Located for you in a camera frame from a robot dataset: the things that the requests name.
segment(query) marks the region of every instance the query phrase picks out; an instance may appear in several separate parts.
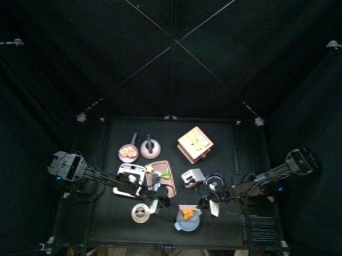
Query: black object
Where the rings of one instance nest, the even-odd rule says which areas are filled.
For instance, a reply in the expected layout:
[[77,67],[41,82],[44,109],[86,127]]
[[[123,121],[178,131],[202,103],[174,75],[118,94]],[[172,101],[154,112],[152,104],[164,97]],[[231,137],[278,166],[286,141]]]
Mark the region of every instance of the black object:
[[270,171],[254,175],[250,181],[232,185],[226,190],[224,180],[220,174],[215,173],[206,178],[200,186],[200,200],[198,208],[208,208],[208,201],[215,203],[230,202],[231,200],[247,201],[250,197],[269,194],[277,187],[277,182],[291,175],[306,176],[318,170],[318,165],[313,154],[306,148],[294,149],[286,157],[285,164]]
[[267,198],[251,198],[243,207],[243,236],[250,255],[267,251],[266,255],[282,256],[282,226],[277,204]]
[[154,148],[154,145],[152,145],[152,142],[151,142],[151,136],[150,134],[147,135],[147,149],[148,149],[148,153],[152,154],[152,148]]
[[71,195],[77,202],[92,202],[104,192],[104,185],[95,180],[81,179],[71,187]]
[[114,179],[112,184],[108,184],[108,186],[115,186],[118,188],[119,191],[128,193],[132,196],[136,196],[136,189],[139,187],[139,175],[136,174],[130,174],[131,176],[134,176],[136,178],[135,183],[132,183],[130,181],[128,175],[126,173],[120,173],[116,178]]
[[156,199],[159,202],[159,206],[162,208],[168,208],[171,206],[171,199],[167,196],[168,190],[164,184],[160,185],[156,191]]

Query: white object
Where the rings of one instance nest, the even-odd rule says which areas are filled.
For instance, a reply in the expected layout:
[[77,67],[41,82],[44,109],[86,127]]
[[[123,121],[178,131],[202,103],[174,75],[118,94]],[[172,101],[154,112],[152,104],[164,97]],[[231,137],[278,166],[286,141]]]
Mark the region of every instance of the white object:
[[265,120],[258,116],[258,117],[255,118],[255,125],[257,125],[257,126],[263,126],[263,124],[265,124]]
[[142,156],[147,159],[155,159],[160,155],[162,147],[156,140],[147,135],[147,140],[140,147]]
[[210,200],[208,204],[210,204],[211,215],[215,217],[219,217],[219,203],[215,203],[212,200]]
[[69,197],[69,193],[63,194],[63,198],[67,199]]
[[80,113],[76,116],[76,120],[83,123],[87,120],[87,115],[84,113]]
[[342,45],[335,40],[333,40],[327,43],[326,47],[333,47],[335,50],[338,50],[338,47],[342,48]]
[[248,256],[247,250],[236,250],[234,256]]
[[[136,164],[124,163],[119,167],[118,174],[120,174],[120,173],[131,174],[128,176],[128,179],[130,179],[131,182],[136,181],[136,178],[132,174],[139,175],[138,183],[139,183],[139,185],[142,185],[143,181],[144,181],[144,172],[146,172],[146,168],[143,166],[136,165]],[[136,193],[135,193],[138,196],[139,196],[140,189],[142,188],[139,187],[138,190],[136,190]],[[122,195],[122,196],[135,197],[131,194],[120,191],[116,187],[112,188],[112,192],[114,192],[114,194],[118,194],[118,195]]]
[[190,169],[186,173],[182,174],[182,179],[184,181],[186,188],[191,188],[196,183],[203,182],[206,177],[199,168]]
[[144,223],[150,219],[150,208],[146,204],[135,205],[132,209],[132,219],[136,223]]
[[158,210],[158,199],[155,199],[152,204],[150,205],[150,214],[156,213],[156,210]]

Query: black tent wall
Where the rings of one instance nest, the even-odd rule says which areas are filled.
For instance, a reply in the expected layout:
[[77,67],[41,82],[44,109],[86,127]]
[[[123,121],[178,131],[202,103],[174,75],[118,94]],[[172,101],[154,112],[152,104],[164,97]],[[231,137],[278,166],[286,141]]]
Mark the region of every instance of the black tent wall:
[[281,200],[293,254],[341,255],[342,49],[325,47],[342,37],[341,10],[339,1],[3,1],[0,41],[25,45],[0,45],[1,254],[51,234],[45,166],[103,99],[88,117],[254,118],[246,102],[266,119],[271,164],[302,145],[322,162]]

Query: ceiling wire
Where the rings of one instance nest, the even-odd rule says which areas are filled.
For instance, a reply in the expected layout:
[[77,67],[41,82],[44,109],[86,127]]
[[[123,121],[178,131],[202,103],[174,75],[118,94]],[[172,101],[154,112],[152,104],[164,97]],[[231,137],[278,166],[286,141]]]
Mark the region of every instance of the ceiling wire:
[[171,36],[170,33],[162,28],[162,26],[147,16],[147,14],[136,7],[131,1],[126,0],[126,2],[134,7],[134,9],[150,20],[150,22],[164,32],[167,36]]
[[178,0],[171,0],[171,35],[170,43],[172,46],[171,58],[170,58],[170,93],[168,93],[168,113],[174,112],[174,97],[175,97],[175,77],[176,77],[176,45],[175,45],[175,33],[176,33],[176,22],[178,22]]
[[[174,39],[174,25],[172,24],[172,34],[170,34],[163,28],[162,26],[148,17],[148,15],[140,10],[139,7],[136,7],[132,2],[130,0],[126,0],[126,2],[130,4],[130,6],[147,18],[147,20],[159,28],[159,30],[171,37],[171,39],[174,40],[174,45],[178,44],[182,49],[188,53],[188,55],[195,59],[195,61],[200,64],[200,66],[207,70],[207,72],[211,74],[211,76],[218,80],[218,82],[223,85],[227,86],[226,83],[219,79],[219,77],[215,75],[215,73],[210,70],[210,68],[200,62],[200,60],[195,57],[195,55],[190,52],[190,50],[184,47],[184,45],[180,43],[182,40],[184,40],[236,0],[231,0],[179,40]],[[159,53],[155,58],[146,64],[143,65],[131,75],[130,77],[115,86],[115,88],[111,90],[110,94],[112,94],[116,89],[123,86],[123,84],[174,47],[168,47],[167,49],[164,49],[164,51],[162,53]],[[91,106],[77,115],[84,115],[86,112],[88,112],[99,103],[100,101],[103,101],[104,98],[98,99]],[[242,101],[243,105],[246,106],[246,108],[251,111],[251,113],[255,115],[257,113],[254,112],[254,110],[251,109],[251,107],[246,104],[244,101]]]
[[230,1],[178,41],[184,40],[234,2]]

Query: black tabletop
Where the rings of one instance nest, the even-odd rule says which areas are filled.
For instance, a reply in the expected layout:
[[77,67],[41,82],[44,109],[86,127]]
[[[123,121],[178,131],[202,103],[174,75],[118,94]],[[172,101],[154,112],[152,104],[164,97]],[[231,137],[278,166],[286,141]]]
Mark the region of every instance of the black tabletop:
[[[207,157],[191,164],[176,145],[178,139],[195,126],[206,133],[214,146]],[[103,152],[102,170],[114,175],[116,175],[122,164],[118,157],[120,146],[131,142],[132,135],[138,132],[136,147],[140,148],[146,135],[150,134],[162,145],[162,153],[154,160],[147,160],[140,156],[134,164],[144,166],[154,161],[167,160],[176,186],[172,206],[160,209],[159,213],[151,215],[148,221],[142,224],[132,220],[131,210],[138,203],[148,204],[150,202],[119,197],[112,193],[112,189],[106,187],[103,195],[94,203],[87,234],[88,243],[120,246],[175,245],[183,248],[206,249],[243,247],[240,205],[235,202],[220,203],[219,217],[211,216],[210,210],[202,210],[200,224],[192,232],[178,231],[174,223],[178,205],[196,205],[199,202],[196,191],[184,188],[180,178],[182,173],[188,169],[200,168],[204,176],[219,173],[230,185],[231,178],[236,173],[255,172],[269,168],[263,131],[254,122],[110,119],[106,121],[104,143],[98,143],[100,146],[96,146],[94,150],[90,150],[92,142],[87,140],[87,134],[94,136],[94,133],[99,132],[98,128],[88,129],[86,132],[84,127],[81,129],[75,149],[83,151],[83,147],[88,148],[86,158],[88,156],[91,161],[98,162],[87,161],[94,165],[99,164],[96,160],[99,158],[91,155]]]

